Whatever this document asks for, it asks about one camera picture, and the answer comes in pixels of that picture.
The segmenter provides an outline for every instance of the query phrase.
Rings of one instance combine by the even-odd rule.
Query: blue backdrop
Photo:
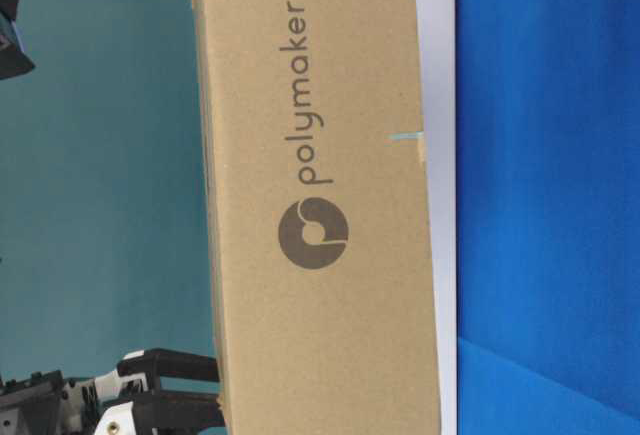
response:
[[[212,353],[190,0],[22,0],[0,83],[0,371]]]
[[[461,433],[640,433],[640,0],[457,3]]]

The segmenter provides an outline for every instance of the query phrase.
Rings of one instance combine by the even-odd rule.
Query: blue fabric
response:
[[[640,0],[457,3],[460,433],[640,433]]]

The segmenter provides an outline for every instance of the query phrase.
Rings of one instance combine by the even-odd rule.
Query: printed logo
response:
[[[317,243],[305,240],[307,229],[324,229]],[[342,211],[324,198],[307,198],[285,212],[279,228],[280,247],[289,260],[308,270],[328,267],[347,248],[349,225]]]

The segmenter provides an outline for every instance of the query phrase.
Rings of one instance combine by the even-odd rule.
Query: white robot part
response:
[[[144,351],[133,352],[124,357],[124,360],[131,360],[142,357],[143,355]],[[118,374],[117,369],[101,377],[96,377],[94,381],[98,400],[101,402],[118,398],[123,387],[130,383],[140,384],[142,391],[147,391],[149,389],[147,376],[144,373],[121,377]]]
[[[133,402],[116,405],[104,412],[95,435],[136,435]]]

